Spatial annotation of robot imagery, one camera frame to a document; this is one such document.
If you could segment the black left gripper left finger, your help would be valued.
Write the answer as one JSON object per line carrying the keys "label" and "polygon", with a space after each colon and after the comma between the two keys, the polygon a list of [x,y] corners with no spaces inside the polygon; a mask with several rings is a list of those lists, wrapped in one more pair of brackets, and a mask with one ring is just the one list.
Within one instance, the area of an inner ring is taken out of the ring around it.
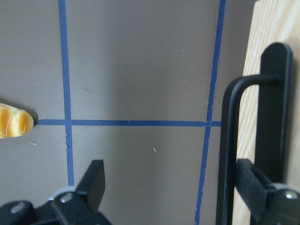
{"label": "black left gripper left finger", "polygon": [[83,198],[92,211],[97,212],[105,192],[105,171],[103,160],[93,160],[75,192]]}

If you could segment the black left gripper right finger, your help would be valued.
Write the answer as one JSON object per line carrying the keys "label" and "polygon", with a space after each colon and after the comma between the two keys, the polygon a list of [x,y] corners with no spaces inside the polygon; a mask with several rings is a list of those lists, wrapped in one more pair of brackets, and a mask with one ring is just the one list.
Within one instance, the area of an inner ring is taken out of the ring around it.
{"label": "black left gripper right finger", "polygon": [[277,192],[273,183],[247,158],[236,163],[236,189],[257,223]]}

